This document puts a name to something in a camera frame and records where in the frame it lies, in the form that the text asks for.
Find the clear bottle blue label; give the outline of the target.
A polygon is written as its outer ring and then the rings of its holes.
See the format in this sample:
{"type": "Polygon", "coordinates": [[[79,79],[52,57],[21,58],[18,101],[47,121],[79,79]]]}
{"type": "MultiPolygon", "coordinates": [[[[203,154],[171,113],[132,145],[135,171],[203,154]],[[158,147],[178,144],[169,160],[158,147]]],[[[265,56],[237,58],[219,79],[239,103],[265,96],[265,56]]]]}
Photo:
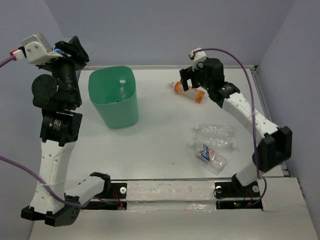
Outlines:
{"type": "Polygon", "coordinates": [[[125,100],[127,97],[127,81],[124,79],[121,79],[119,81],[120,87],[119,87],[119,94],[121,97],[121,100],[125,100]]]}

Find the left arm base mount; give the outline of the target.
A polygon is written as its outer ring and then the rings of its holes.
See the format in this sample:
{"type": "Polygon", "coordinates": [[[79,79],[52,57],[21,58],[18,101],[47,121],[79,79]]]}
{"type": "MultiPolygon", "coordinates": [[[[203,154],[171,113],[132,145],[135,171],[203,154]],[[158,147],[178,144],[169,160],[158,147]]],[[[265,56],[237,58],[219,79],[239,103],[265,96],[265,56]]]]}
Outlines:
{"type": "Polygon", "coordinates": [[[87,205],[87,210],[122,211],[127,209],[128,183],[112,181],[110,189],[96,195],[87,205]]]}

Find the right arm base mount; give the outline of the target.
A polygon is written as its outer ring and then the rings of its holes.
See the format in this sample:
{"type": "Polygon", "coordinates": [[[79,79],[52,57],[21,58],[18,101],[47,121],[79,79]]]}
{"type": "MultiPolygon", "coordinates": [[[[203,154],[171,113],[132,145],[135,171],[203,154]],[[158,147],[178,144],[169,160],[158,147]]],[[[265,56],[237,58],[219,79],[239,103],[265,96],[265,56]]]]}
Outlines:
{"type": "Polygon", "coordinates": [[[245,187],[240,185],[237,189],[232,188],[230,181],[218,181],[214,185],[213,195],[217,210],[263,210],[262,201],[256,203],[261,197],[257,181],[245,187]]]}

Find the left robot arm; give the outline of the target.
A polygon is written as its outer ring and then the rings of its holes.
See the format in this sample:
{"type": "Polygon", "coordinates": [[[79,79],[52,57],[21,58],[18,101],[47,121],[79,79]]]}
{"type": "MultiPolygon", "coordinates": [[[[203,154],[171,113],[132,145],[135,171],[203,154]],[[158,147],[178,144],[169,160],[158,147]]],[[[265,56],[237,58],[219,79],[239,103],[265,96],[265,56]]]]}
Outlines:
{"type": "Polygon", "coordinates": [[[31,86],[32,103],[42,112],[39,180],[33,199],[22,209],[21,217],[44,221],[52,227],[69,226],[91,199],[104,198],[111,191],[110,176],[100,172],[91,173],[71,190],[65,189],[69,161],[83,117],[76,112],[82,105],[77,71],[86,66],[89,56],[76,36],[51,46],[37,33],[21,43],[28,62],[45,70],[31,86]]]}

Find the clear bottle blue-white cap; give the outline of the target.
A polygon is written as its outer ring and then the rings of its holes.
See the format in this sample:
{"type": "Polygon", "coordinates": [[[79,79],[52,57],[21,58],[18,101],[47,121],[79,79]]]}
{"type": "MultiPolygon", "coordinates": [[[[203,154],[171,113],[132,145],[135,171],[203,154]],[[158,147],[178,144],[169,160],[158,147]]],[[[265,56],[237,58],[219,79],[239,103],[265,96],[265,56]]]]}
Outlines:
{"type": "Polygon", "coordinates": [[[56,47],[55,45],[52,47],[52,51],[56,52],[56,53],[60,53],[61,52],[61,50],[58,47],[56,47]]]}

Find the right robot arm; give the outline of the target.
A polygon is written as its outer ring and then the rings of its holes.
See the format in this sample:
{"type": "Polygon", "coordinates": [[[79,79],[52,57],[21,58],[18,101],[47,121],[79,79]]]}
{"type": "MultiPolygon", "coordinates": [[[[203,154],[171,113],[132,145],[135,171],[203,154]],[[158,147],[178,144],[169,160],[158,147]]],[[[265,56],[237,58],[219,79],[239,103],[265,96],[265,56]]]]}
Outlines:
{"type": "Polygon", "coordinates": [[[217,58],[205,57],[199,63],[179,71],[183,89],[188,81],[193,88],[203,88],[209,98],[231,114],[255,140],[252,162],[232,177],[230,190],[242,196],[249,184],[292,156],[293,132],[288,126],[279,127],[256,111],[240,90],[225,80],[224,66],[217,58]]]}

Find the orange label tea bottle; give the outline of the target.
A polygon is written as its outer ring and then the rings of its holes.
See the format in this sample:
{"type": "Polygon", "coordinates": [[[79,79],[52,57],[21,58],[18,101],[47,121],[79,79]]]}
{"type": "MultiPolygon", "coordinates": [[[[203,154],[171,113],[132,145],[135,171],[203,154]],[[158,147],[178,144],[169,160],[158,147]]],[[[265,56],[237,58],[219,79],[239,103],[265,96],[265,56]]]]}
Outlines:
{"type": "Polygon", "coordinates": [[[176,94],[189,98],[196,103],[201,103],[203,97],[205,96],[204,91],[192,88],[191,86],[188,86],[188,90],[184,91],[183,85],[179,81],[169,83],[168,87],[172,89],[176,94]]]}

